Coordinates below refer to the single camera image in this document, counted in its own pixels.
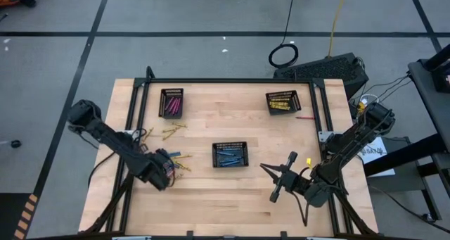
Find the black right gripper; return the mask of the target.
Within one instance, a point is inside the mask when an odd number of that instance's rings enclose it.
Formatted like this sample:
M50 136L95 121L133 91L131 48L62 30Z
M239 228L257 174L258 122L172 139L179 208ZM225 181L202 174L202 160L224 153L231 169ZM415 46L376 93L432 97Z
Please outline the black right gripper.
M269 174L272 182L275 184L274 190L271 192L269 200L272 203L277 202L280 191L284 188L287 192L297 192L303 195L306 191L308 180L293 172L290 168L297 158L297 153L292 151L288 156L286 164L268 165L260 163L259 166Z

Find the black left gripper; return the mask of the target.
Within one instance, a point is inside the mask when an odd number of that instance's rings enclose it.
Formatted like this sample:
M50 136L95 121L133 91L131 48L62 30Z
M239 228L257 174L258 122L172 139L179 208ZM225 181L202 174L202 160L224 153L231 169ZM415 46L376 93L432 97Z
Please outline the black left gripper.
M143 172L139 175L142 182L151 183L158 191L164 191L167 187L171 187L170 177L167 176L167 163L174 164L169 154L164 149L157 149L155 152L144 154L147 165Z

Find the black plastic mesh basket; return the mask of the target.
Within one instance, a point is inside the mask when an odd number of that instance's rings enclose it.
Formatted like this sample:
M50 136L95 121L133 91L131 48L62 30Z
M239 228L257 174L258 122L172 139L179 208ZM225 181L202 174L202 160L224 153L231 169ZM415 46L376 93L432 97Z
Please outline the black plastic mesh basket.
M219 167L219 160L221 158L237 158L242 157L241 160L241 166L240 167L247 167L249 165L249 157L248 157L248 145L246 141L238 141L238 142L224 142L224 143L213 143L212 145L212 167L214 168L221 168ZM222 149L225 148L244 148L243 151L235 151L231 152L236 154L236 157L228 157L228 156L217 156L217 151L222 151ZM240 167L222 167L222 168L240 168Z
M288 106L290 106L289 111L270 109L270 103L269 103L270 99L286 99L286 98L290 99L290 101L288 102L289 103ZM297 111L302 110L299 97L295 90L267 93L266 94L266 103L267 103L270 115L285 115L285 114L289 114L289 113L296 113Z
M176 115L171 115L165 110L165 106L171 97L182 98L182 104L180 111ZM160 94L160 106L158 116L164 119L181 119L183 113L183 103L184 103L184 89L183 88L172 88L172 89L161 89Z

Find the white printed paper sheet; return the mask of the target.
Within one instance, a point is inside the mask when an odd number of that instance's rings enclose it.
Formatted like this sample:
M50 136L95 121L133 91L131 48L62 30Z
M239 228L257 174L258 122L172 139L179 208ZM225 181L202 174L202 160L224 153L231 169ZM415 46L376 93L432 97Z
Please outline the white printed paper sheet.
M385 159L388 154L389 151L382 137L375 138L358 152L358 157L363 161L367 177L395 176L396 172L389 165L390 161Z

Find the black equipment stand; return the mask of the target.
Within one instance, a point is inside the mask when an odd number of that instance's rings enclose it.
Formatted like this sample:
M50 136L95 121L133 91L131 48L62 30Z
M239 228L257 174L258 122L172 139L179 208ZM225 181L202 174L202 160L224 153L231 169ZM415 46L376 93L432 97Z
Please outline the black equipment stand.
M450 59L450 44L433 57L408 64L409 76L414 82L425 108L437 130L436 134L412 143L385 156L393 168L416 162L425 157L432 161L417 165L420 179L439 175L450 198L450 94L436 91L431 72Z

